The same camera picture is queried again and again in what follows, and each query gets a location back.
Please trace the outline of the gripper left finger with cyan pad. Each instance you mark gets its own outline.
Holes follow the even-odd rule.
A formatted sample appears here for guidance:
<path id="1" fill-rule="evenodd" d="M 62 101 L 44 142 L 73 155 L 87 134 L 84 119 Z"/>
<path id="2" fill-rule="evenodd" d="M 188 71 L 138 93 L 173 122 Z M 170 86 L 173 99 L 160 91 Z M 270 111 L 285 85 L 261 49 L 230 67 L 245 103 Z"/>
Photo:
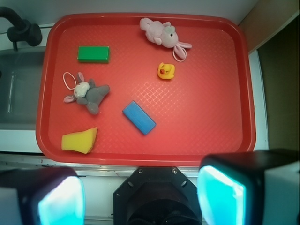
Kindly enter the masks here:
<path id="1" fill-rule="evenodd" d="M 85 191 L 70 167 L 0 172 L 2 225 L 82 225 Z"/>

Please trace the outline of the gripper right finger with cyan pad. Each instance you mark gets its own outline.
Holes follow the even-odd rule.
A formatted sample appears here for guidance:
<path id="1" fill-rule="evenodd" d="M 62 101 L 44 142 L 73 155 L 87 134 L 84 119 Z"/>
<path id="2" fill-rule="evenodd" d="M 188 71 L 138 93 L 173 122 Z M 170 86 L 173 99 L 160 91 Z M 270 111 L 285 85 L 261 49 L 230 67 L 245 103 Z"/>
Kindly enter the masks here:
<path id="1" fill-rule="evenodd" d="M 255 150 L 202 159 L 197 196 L 209 225 L 297 225 L 300 154 Z"/>

